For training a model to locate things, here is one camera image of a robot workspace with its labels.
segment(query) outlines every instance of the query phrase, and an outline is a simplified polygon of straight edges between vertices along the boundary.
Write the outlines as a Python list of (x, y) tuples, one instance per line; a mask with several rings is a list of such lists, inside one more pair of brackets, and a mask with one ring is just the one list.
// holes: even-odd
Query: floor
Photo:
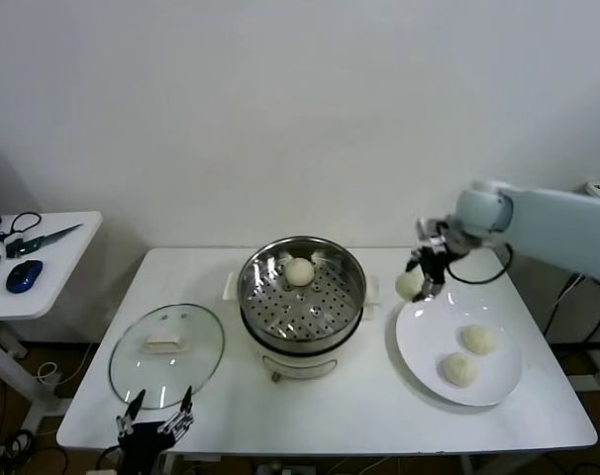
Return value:
[[(22, 361), (22, 364), (32, 373), (36, 373), (38, 367), (46, 361), (55, 361), (58, 364), (59, 370), (63, 373), (63, 378), (72, 375), (80, 364), (84, 355), (84, 348), (82, 347), (68, 347), (68, 348), (31, 348), (29, 355)], [(89, 356), (93, 356), (93, 350), (89, 352)], [(61, 397), (72, 397), (76, 388), (78, 387), (82, 374), (85, 368), (88, 366), (87, 362), (84, 364), (82, 370), (78, 375), (68, 383), (57, 388), (56, 392)], [(573, 354), (568, 356), (563, 361), (563, 367), (567, 374), (582, 374), (589, 372), (592, 369), (592, 362), (583, 354)], [(0, 384), (0, 426), (3, 407), (3, 385)], [(580, 395), (581, 401), (586, 408), (586, 411), (590, 415), (593, 423), (597, 427), (599, 433), (599, 442), (594, 447), (584, 450), (571, 450), (552, 453), (552, 460), (546, 457), (540, 457), (526, 465), (521, 470), (517, 471), (518, 475), (562, 475), (562, 471), (557, 468), (553, 460), (559, 464), (564, 473), (571, 474), (573, 468), (582, 462), (592, 462), (600, 464), (600, 393), (582, 394)], [(18, 395), (11, 388), (7, 388), (7, 407), (5, 417), (1, 430), (1, 438), (4, 438), (7, 434), (20, 428), (21, 422), (25, 417), (29, 405), (20, 395)], [(56, 446), (55, 443), (55, 429), (60, 423), (60, 419), (48, 419), (45, 420), (40, 428), (40, 434), (37, 437), (37, 445), (39, 447)], [(83, 475), (86, 471), (91, 470), (95, 467), (97, 460), (97, 454), (92, 452), (84, 452), (77, 450), (68, 450), (69, 465), (66, 471), (67, 475)], [(489, 456), (474, 457), (475, 463), (486, 462)], [(346, 460), (336, 470), (332, 471), (329, 475), (336, 474), (357, 474), (365, 467), (369, 467), (371, 464), (380, 461), (379, 458), (355, 458)], [(175, 475), (183, 475), (184, 472), (187, 474), (196, 473), (198, 475), (221, 475), (221, 474), (233, 474), (233, 475), (250, 475), (252, 468), (260, 463), (270, 462), (270, 459), (247, 459), (244, 457), (230, 457), (224, 458), (218, 463), (205, 463), (199, 462), (199, 466), (196, 470), (190, 470), (192, 463), (178, 461), (174, 467)], [(341, 459), (288, 459), (285, 460), (285, 464), (294, 465), (314, 465), (318, 468), (318, 475), (325, 475), (334, 465), (341, 462)], [(23, 469), (19, 470), (17, 474), (30, 475), (58, 475), (62, 473), (64, 466), (63, 455), (57, 451), (44, 450), (38, 452), (32, 460), (30, 460)], [(439, 473), (439, 474), (460, 474), (460, 463), (457, 457), (404, 457), (404, 458), (390, 458), (379, 463), (376, 468), (372, 468), (364, 474), (372, 475), (401, 475), (401, 474), (423, 474), (423, 473)], [(600, 470), (595, 468), (582, 469), (577, 475), (593, 475), (600, 474)]]

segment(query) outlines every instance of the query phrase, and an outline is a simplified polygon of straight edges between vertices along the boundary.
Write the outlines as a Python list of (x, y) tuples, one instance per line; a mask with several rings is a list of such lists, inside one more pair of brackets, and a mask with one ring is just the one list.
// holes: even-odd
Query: stainless steel pot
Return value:
[[(309, 260), (314, 279), (293, 287), (285, 265)], [(343, 344), (361, 321), (366, 280), (357, 259), (319, 237), (288, 237), (254, 254), (239, 275), (239, 302), (251, 336), (266, 348), (291, 356), (315, 356)]]

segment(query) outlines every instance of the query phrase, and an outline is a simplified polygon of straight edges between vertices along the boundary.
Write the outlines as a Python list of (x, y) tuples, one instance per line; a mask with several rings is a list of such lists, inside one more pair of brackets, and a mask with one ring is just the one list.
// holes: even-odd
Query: glass lid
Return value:
[(118, 341), (109, 364), (115, 394), (130, 403), (146, 389), (143, 409), (180, 403), (188, 386), (199, 391), (225, 347), (223, 328), (208, 309), (168, 305), (144, 315)]

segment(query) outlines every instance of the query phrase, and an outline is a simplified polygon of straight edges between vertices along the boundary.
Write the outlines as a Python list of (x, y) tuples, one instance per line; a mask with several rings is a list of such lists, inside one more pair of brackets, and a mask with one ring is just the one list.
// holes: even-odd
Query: white table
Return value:
[[(110, 387), (111, 352), (130, 324), (174, 303), (212, 310), (224, 326), (226, 348), (216, 373), (194, 396), (194, 425), (173, 453), (404, 455), (546, 450), (596, 442), (592, 423), (507, 276), (484, 287), (451, 282), (446, 288), (457, 299), (497, 309), (496, 318), (524, 358), (522, 380), (506, 401), (486, 409), (462, 407), (423, 387), (396, 347), (400, 301), (393, 286), (408, 249), (351, 251), (366, 274), (379, 281), (375, 319), (360, 324), (347, 342), (356, 350), (348, 350), (333, 373), (278, 384), (257, 361), (238, 304), (222, 299), (229, 272), (240, 269), (253, 249), (150, 251), (66, 413), (58, 443), (84, 449), (117, 443), (115, 417), (126, 408)], [(489, 250), (474, 252), (455, 267), (466, 278), (499, 269)], [(174, 410), (141, 411), (138, 420), (163, 420)]]
[[(0, 242), (0, 322), (37, 319), (46, 314), (102, 222), (102, 215), (97, 212), (52, 213), (42, 216), (43, 220), (39, 225), (23, 234), (24, 240), (49, 235), (80, 223), (83, 226), (58, 242), (20, 259), (7, 259), (5, 247)], [(4, 216), (0, 232), (9, 231), (14, 218), (15, 216)], [(5, 288), (8, 274), (15, 265), (29, 259), (43, 262), (41, 275), (29, 291), (11, 294)], [(56, 398), (52, 386), (41, 384), (14, 360), (15, 356), (25, 356), (27, 350), (2, 325), (0, 344), (6, 348), (4, 350), (0, 347), (0, 379), (32, 402), (23, 427), (34, 431), (43, 417), (62, 416), (70, 400)]]

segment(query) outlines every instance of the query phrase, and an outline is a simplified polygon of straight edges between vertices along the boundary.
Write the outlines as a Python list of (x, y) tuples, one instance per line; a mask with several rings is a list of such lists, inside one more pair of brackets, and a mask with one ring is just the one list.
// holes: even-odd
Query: computer mouse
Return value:
[(41, 260), (26, 260), (16, 265), (7, 276), (5, 288), (13, 294), (21, 294), (32, 288), (36, 279), (41, 275), (43, 262)]

